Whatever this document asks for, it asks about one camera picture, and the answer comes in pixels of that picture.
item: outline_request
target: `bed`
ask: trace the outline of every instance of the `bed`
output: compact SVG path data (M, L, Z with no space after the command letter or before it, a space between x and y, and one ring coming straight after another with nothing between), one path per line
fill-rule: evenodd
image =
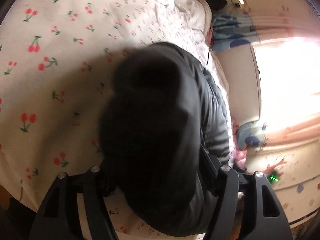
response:
M99 165L98 120L113 71L133 49L160 41L207 64L232 149L228 82L206 43L211 17L205 0L16 0L0 26L0 184L37 211L58 173ZM119 189L105 202L121 239L176 238L135 215ZM81 205L79 213L90 239Z

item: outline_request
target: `curtain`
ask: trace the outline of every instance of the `curtain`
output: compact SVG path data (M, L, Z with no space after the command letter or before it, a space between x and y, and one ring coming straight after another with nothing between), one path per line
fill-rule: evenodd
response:
M216 52L244 44L288 40L293 37L320 39L320 23L315 17L290 16L285 12L253 13L230 5L212 19L212 50Z
M239 147L278 151L320 139L320 43L294 39L253 47L261 118L239 128Z

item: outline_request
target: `sunlight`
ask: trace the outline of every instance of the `sunlight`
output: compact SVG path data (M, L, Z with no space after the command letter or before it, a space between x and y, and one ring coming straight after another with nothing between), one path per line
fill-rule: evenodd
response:
M320 45L296 38L254 45L261 87L261 118L273 127L320 112Z

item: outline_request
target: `blue fabric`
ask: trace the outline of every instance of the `blue fabric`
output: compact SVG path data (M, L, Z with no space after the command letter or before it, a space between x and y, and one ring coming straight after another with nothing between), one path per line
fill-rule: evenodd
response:
M241 125L237 131L238 146L240 149L248 147L263 147L267 138L264 135L266 124L261 121L248 122Z
M219 52L236 46L260 41L248 15L216 14L212 19L212 50Z

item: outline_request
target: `black plastic bracket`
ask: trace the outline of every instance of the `black plastic bracket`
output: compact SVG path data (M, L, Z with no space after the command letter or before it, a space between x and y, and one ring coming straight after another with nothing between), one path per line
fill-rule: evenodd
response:
M86 173L60 173L45 196L33 223L29 240L84 240L77 206L83 193L92 240L118 240L96 181L100 171L94 166Z

